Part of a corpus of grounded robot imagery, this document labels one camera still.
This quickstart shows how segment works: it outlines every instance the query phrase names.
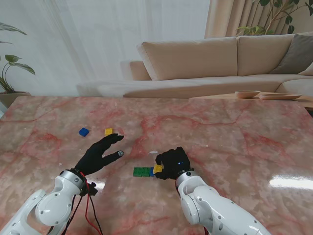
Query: beige sofa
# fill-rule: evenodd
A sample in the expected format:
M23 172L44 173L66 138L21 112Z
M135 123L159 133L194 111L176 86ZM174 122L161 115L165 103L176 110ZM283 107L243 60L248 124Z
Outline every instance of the beige sofa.
M288 92L294 84L300 88L301 80L312 87L313 76L268 74L288 51L293 36L142 43L138 51L143 61L122 63L126 80L80 84L78 89L81 95L191 98L237 90ZM311 90L306 88L306 95Z

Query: lego brick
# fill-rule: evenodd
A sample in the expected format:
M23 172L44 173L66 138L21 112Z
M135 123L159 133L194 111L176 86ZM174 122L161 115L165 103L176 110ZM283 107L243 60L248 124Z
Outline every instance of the lego brick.
M153 168L154 168L154 167L151 167L151 168L150 168L150 171L149 171L149 176L150 176L150 177L154 177Z
M163 171L162 165L155 165L155 167L153 168L153 174L156 174L156 173L162 172L162 171Z
M82 128L78 133L81 136L86 137L86 135L88 135L88 133L89 133L89 130L87 130L86 128Z
M142 168L142 177L150 177L150 167L143 167Z
M108 128L108 129L105 130L104 136L108 136L108 135L110 135L112 133L113 133L113 128Z
M141 168L140 167L134 167L133 176L134 177L141 177Z

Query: coffee table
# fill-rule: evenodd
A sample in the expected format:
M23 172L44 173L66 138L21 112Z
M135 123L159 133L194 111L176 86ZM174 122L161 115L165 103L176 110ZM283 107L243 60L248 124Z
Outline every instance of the coffee table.
M276 94L273 92L260 92L258 95L256 95L253 98L253 100L259 100L259 96L262 94ZM194 97L191 99L238 99L234 93L231 94L218 94L218 95L209 95L209 96L201 96L201 97ZM302 95L298 99L295 99L294 101L300 102L302 106L304 106L307 110L313 110L313 97Z
M82 127L90 130L85 138ZM50 191L106 128L125 136L107 154L125 155L87 177L97 183L105 234L204 233L184 218L175 181L133 177L135 166L154 165L156 151L177 146L209 185L273 235L313 233L313 120L299 103L40 96L19 97L0 119L0 229L34 191ZM86 197L69 234L97 234L85 208ZM91 207L89 218L95 223Z

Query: robotic hand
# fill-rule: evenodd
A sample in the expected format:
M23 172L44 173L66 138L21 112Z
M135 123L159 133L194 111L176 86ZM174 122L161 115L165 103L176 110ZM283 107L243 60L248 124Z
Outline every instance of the robotic hand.
M41 189L32 194L0 231L0 235L40 235L27 223L27 217L32 211L35 211L36 219L40 223L51 226L49 235L60 235L67 228L70 220L73 197L78 194L84 196L97 193L94 188L95 183L87 184L85 176L101 170L104 166L122 157L123 151L115 152L104 158L102 155L112 144L123 138L123 136L111 134L94 143L75 168L62 171L55 178L52 192L46 193Z
M157 178L176 179L181 207L190 224L201 224L205 233L212 235L270 235L249 212L208 186L190 168L182 147L158 155L156 163L164 166Z

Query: wall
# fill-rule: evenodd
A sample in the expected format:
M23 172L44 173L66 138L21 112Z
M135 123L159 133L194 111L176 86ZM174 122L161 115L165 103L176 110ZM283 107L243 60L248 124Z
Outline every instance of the wall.
M36 75L11 68L8 80L33 95L79 95L81 82L124 79L120 63L138 60L142 41L204 38L208 0L1 0L4 55L24 58Z
M310 16L310 12L307 7L302 7L301 9L295 11L291 16L294 19L294 22L291 23L294 26L294 33L313 31L313 15Z

